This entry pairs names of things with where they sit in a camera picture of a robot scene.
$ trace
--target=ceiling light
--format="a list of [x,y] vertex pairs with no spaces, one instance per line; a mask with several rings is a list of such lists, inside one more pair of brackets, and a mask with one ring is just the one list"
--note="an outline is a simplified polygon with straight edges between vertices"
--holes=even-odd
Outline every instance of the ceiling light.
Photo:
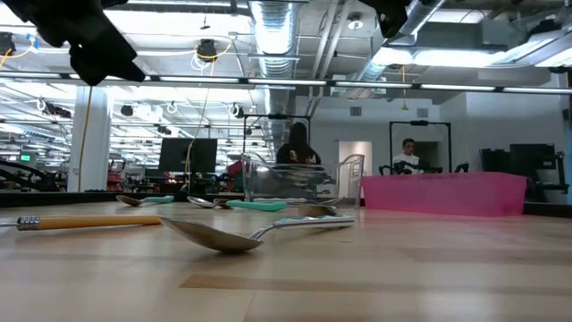
[[60,78],[59,74],[49,72],[0,72],[0,77],[14,78]]
[[504,88],[504,93],[570,95],[572,89]]
[[493,64],[496,53],[474,50],[421,50],[415,54],[413,64],[443,67],[485,67]]
[[186,76],[161,76],[161,81],[186,81],[195,83],[238,83],[238,78],[226,77],[186,77]]
[[393,49],[381,47],[372,58],[372,63],[390,65],[390,64],[412,64],[413,56],[405,49]]
[[250,84],[263,84],[263,85],[310,85],[310,86],[324,86],[325,80],[279,80],[279,79],[249,79]]
[[531,40],[527,43],[520,45],[518,47],[514,47],[510,49],[506,53],[501,53],[497,55],[495,59],[495,64],[511,64],[519,59],[523,58],[526,55],[530,55],[536,50],[548,45],[554,40],[554,38],[548,39],[538,39],[538,40]]
[[441,84],[423,84],[421,89],[440,89],[440,90],[466,90],[466,91],[494,91],[494,86],[467,86],[467,85],[441,85]]
[[538,63],[536,67],[560,67],[560,66],[570,66],[571,64],[572,64],[572,48],[569,48]]
[[372,89],[410,89],[412,84],[368,81],[336,81],[336,87],[372,88]]

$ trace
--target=dark hair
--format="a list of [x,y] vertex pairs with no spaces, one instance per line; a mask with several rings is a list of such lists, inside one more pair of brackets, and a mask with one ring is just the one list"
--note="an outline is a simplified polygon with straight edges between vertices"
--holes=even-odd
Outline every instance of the dark hair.
[[415,140],[413,140],[413,139],[404,139],[404,140],[403,140],[403,143],[401,144],[401,147],[402,147],[402,148],[405,148],[405,146],[406,146],[408,143],[415,143]]
[[303,123],[294,123],[294,125],[290,127],[288,143],[296,146],[307,147],[306,125]]

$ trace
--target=black equipment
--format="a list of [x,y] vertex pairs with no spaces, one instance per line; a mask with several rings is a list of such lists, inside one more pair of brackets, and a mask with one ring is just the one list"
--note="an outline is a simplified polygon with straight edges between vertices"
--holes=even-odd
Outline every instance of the black equipment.
[[187,151],[192,173],[213,173],[216,168],[217,139],[163,139],[159,170],[164,172],[184,172]]
[[89,86],[112,75],[143,81],[137,53],[107,19],[103,9],[128,0],[3,0],[22,21],[38,27],[50,46],[70,44],[70,65]]
[[[557,170],[558,183],[541,182],[537,170]],[[544,191],[568,194],[564,176],[564,154],[556,152],[553,144],[511,144],[510,172],[528,178],[527,201],[546,202]]]
[[[59,191],[55,184],[54,175],[48,175],[32,167],[3,160],[0,160],[0,166],[3,168],[12,167],[29,172],[28,180],[25,180],[17,174],[0,168],[0,177],[4,177],[6,181],[18,183],[22,188],[31,188],[42,192]],[[35,176],[38,177],[39,180],[33,181]]]
[[359,2],[374,8],[377,22],[385,38],[395,37],[405,21],[408,20],[406,7],[411,3],[411,0],[359,0]]
[[197,46],[197,54],[198,59],[201,61],[214,63],[216,60],[215,41],[213,39],[200,39],[200,45]]

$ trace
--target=red object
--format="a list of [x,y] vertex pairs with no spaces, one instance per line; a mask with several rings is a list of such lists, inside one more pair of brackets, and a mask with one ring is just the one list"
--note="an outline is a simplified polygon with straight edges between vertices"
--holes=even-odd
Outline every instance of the red object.
[[462,216],[522,215],[526,178],[513,174],[421,174],[362,178],[366,209]]

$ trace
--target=white pillar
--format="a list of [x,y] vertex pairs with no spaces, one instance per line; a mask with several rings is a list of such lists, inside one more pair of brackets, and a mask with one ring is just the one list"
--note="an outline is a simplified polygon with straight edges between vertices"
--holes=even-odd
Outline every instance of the white pillar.
[[[105,89],[93,88],[89,103],[89,87],[78,87],[71,140],[68,192],[105,190],[107,185],[107,159],[109,135],[114,102]],[[83,158],[80,169],[80,153],[83,142]]]

